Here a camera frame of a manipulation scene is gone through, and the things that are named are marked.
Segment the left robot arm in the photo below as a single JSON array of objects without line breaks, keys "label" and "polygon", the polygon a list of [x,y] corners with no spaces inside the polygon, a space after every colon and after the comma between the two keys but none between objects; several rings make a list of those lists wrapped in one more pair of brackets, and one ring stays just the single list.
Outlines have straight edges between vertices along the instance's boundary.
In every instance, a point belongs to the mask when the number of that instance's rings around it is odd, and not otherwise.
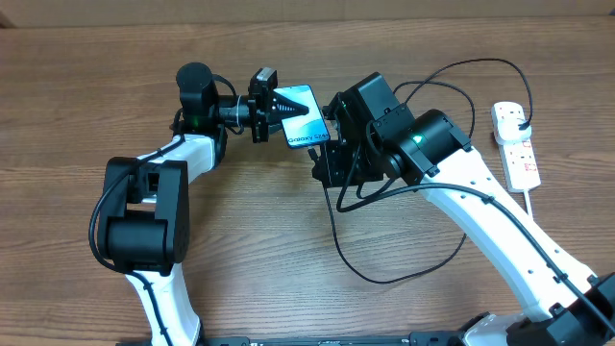
[{"label": "left robot arm", "polygon": [[151,328],[150,345],[206,342],[183,270],[189,185],[220,164],[229,133],[250,129],[254,142],[265,142],[283,130],[292,142],[309,121],[321,117],[311,87],[280,87],[274,69],[259,69],[245,95],[220,94],[217,86],[225,81],[201,62],[178,70],[181,107],[171,141],[147,155],[110,159],[90,218],[92,254],[135,289]]}]

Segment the blue Galaxy smartphone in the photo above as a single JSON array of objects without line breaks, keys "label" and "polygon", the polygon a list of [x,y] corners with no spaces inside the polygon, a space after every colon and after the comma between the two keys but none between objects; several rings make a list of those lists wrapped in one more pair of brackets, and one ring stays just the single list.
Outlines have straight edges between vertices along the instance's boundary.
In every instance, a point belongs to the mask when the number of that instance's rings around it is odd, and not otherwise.
[{"label": "blue Galaxy smartphone", "polygon": [[274,89],[274,93],[309,107],[307,115],[287,118],[282,122],[284,136],[289,148],[298,149],[317,145],[331,138],[311,86],[278,87]]}]

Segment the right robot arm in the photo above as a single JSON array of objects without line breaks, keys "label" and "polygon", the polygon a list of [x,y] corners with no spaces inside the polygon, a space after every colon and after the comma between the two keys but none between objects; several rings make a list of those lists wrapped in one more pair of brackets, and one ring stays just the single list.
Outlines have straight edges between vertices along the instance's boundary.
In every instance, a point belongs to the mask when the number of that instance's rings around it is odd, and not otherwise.
[{"label": "right robot arm", "polygon": [[337,93],[323,110],[337,139],[312,153],[312,174],[346,190],[402,180],[441,209],[485,254],[520,304],[454,332],[414,333],[413,345],[604,345],[614,336],[614,278],[558,246],[498,183],[444,112],[411,114],[379,73]]}]

